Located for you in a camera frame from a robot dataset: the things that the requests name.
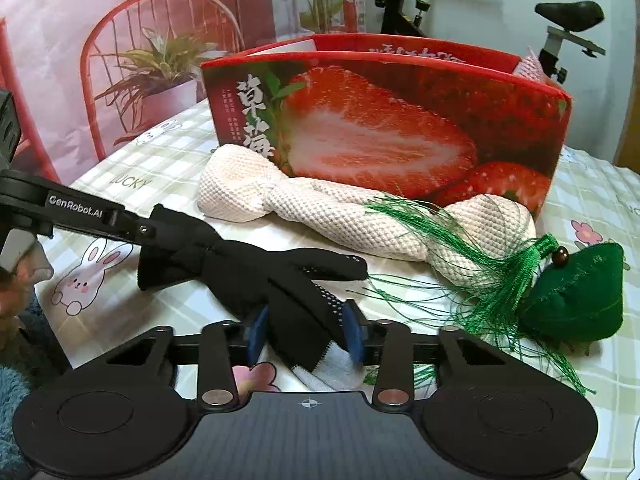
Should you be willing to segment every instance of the strawberry image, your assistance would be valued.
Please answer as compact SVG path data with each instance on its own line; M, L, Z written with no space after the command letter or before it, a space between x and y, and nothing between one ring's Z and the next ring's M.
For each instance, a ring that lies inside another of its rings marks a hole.
M386 72L374 63L341 65L452 121L476 144L479 163L510 160L553 173L571 112L567 95L456 68L398 64Z
M295 76L279 147L296 176L419 198L463 178L477 161L454 123L338 66Z
M481 161L508 156L540 171L552 171L555 159L532 160L532 150L558 151L564 140L570 102L527 86L464 74L456 78L424 71L418 79L420 98L437 114L456 123L478 147Z
M488 162L469 173L464 180L437 192L431 201L441 207L478 194L493 194L519 202L537 216L551 179L513 162Z

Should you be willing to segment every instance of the crosshair marking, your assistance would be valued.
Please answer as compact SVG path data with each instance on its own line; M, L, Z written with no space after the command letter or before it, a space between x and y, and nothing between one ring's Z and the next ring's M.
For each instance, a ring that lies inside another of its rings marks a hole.
M306 409L310 410L311 408L316 407L318 404L322 404L322 402L318 402L317 400L309 397L308 399L299 402L299 404L302 404Z

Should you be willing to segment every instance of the table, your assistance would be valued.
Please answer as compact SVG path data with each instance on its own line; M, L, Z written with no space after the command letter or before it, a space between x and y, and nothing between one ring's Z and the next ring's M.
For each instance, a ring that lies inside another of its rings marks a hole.
M129 210L148 216L153 206L168 208L202 218L195 199L198 180L212 150L218 145L209 107L201 102L142 134L89 170L72 187L123 203ZM225 238L254 243L268 250L311 246L354 253L322 238L301 224L269 215L247 224L229 224L209 219ZM634 467L634 435L640 420L640 178L569 148L562 157L554 183L536 225L538 234L552 232L571 252L584 245L585 232L601 239L613 238L625 248L625 322L616 336L592 346L590 356L574 355L571 360L583 382L598 391L590 396L598 414L600 431L584 473L591 480L626 479ZM141 292L136 285L139 248L108 242L114 266L93 301L76 316L70 316L52 298L58 283L82 262L93 239L57 231L43 245L55 268L52 280L37 288L44 313L72 366L114 348L157 325L170 325L177 335L199 333L210 322L230 316L209 290L198 282L188 282L160 290ZM398 262L364 255L370 272L422 277L430 275L426 264ZM339 298L354 298L370 319L408 322L425 313L408 308L394 309L383 301L363 298L363 283L331 284L327 288ZM409 299L407 290L397 291ZM446 308L446 300L432 304ZM421 322L410 322L414 332L434 333ZM285 391L305 391L301 383L279 359L265 351L263 360L277 369L274 384ZM177 390L184 397L195 394L194 367L183 367ZM363 386L370 392L370 386ZM422 388L417 397L427 394ZM640 442L636 443L640 456ZM629 480L638 480L638 472Z

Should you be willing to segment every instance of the black bike saddle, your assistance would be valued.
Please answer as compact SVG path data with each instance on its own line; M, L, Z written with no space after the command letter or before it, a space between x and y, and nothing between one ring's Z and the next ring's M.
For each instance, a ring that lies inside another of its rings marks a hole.
M602 7L596 2L537 4L536 13L569 32L582 32L604 20Z

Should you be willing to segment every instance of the red box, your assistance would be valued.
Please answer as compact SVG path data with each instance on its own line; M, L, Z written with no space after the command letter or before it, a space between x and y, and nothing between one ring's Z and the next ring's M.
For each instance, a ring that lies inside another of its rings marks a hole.
M319 34L203 64L220 144L290 176L444 206L479 193L540 211L571 111L520 58L450 41Z

